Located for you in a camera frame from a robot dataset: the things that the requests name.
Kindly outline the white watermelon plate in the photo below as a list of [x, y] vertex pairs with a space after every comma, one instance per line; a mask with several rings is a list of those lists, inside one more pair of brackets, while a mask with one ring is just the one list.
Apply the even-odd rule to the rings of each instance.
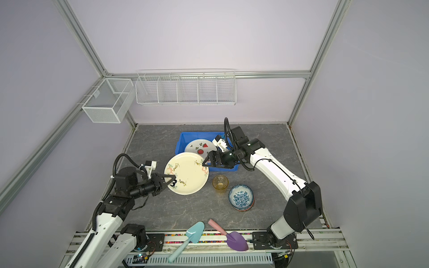
[[185, 153], [195, 153], [206, 158], [208, 153], [216, 151], [217, 147], [212, 141], [206, 139], [196, 139], [191, 141], [184, 149]]

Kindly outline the cream floral plate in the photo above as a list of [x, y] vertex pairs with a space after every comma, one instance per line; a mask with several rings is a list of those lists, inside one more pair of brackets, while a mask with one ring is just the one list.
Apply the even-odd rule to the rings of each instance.
[[202, 165], [204, 158], [194, 153], [181, 153], [172, 157], [165, 169], [165, 174], [176, 176], [176, 189], [179, 195], [190, 195], [201, 190], [207, 183], [209, 169]]

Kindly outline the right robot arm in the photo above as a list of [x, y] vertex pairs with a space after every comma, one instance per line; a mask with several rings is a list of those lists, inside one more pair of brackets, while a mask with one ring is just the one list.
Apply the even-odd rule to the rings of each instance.
[[216, 136], [216, 150], [210, 151], [203, 166], [232, 169], [241, 165], [247, 171], [261, 171], [282, 193], [286, 200], [283, 215], [267, 228], [266, 245], [279, 248], [286, 238], [308, 230], [323, 214], [321, 188], [315, 182], [306, 182], [278, 161], [257, 138], [249, 139], [241, 127], [224, 127], [224, 137]]

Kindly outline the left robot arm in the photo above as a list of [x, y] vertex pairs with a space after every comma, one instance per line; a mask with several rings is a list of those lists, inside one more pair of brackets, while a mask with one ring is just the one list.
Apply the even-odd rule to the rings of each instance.
[[112, 167], [113, 185], [92, 215], [92, 226], [68, 268], [118, 268], [133, 250], [143, 250], [149, 239], [143, 225], [124, 225], [138, 198], [153, 197], [172, 184], [175, 175], [155, 172], [156, 162], [137, 164], [119, 154]]

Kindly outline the blue plastic bin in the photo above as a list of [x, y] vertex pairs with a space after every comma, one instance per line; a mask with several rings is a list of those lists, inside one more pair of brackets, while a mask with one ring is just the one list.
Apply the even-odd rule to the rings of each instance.
[[206, 139], [212, 141], [217, 135], [224, 135], [223, 132], [182, 132], [176, 145], [175, 154], [185, 153], [185, 147], [193, 140]]

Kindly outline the yellow glass cup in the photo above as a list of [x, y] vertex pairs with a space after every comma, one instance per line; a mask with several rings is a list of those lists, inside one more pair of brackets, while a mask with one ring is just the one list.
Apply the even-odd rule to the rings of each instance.
[[225, 175], [216, 175], [212, 180], [212, 186], [218, 193], [224, 193], [229, 186], [229, 179]]

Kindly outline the blue patterned bowl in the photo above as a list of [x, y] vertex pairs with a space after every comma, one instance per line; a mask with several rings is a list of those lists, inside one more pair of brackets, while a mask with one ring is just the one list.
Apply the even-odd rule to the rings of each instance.
[[239, 184], [232, 187], [228, 198], [233, 207], [245, 208], [254, 205], [254, 193], [247, 185]]

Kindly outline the light blue toy shovel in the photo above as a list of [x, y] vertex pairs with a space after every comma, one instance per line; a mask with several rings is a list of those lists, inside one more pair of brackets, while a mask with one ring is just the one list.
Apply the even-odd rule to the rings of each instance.
[[191, 226], [186, 231], [186, 237], [187, 240], [185, 240], [169, 257], [168, 262], [173, 263], [176, 258], [184, 251], [184, 249], [190, 244], [190, 243], [198, 243], [203, 231], [204, 231], [205, 224], [201, 221], [195, 223], [193, 226]]

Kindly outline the red patterned bowl underneath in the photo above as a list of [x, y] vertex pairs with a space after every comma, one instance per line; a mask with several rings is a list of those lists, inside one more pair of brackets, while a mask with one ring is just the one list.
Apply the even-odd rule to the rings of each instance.
[[236, 210], [236, 211], [238, 211], [238, 212], [246, 212], [246, 211], [248, 211], [248, 210], [252, 209], [252, 207], [253, 207], [253, 205], [248, 206], [248, 207], [245, 207], [245, 208], [233, 207], [233, 209], [235, 209], [235, 210]]

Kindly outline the white mesh wall basket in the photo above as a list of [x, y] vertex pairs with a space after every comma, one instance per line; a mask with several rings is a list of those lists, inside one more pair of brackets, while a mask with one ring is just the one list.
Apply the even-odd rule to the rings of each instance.
[[135, 97], [131, 79], [105, 78], [84, 102], [82, 109], [93, 123], [120, 124]]

